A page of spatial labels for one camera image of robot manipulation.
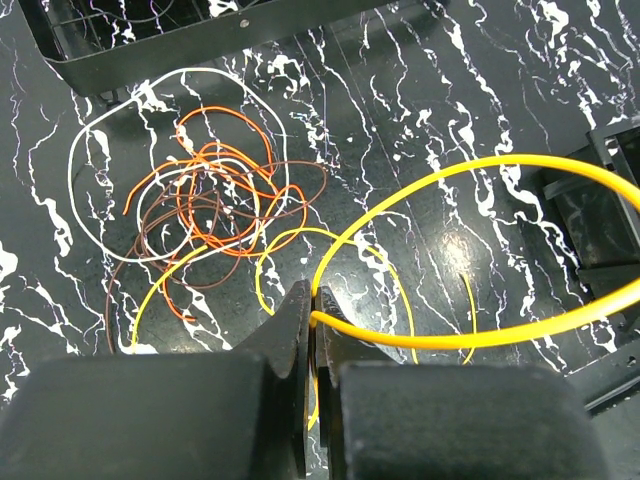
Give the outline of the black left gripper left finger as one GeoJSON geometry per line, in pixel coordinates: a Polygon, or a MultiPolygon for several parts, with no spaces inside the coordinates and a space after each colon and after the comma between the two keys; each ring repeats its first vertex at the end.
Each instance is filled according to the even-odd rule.
{"type": "Polygon", "coordinates": [[[229,351],[41,365],[2,417],[2,477],[304,477],[311,307],[298,281],[229,351]]]}

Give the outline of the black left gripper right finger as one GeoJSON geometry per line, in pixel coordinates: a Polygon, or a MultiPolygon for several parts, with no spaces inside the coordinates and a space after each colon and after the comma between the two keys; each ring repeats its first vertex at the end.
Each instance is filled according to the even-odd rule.
{"type": "Polygon", "coordinates": [[[401,364],[318,324],[333,479],[607,479],[582,399],[537,365],[401,364]]]}

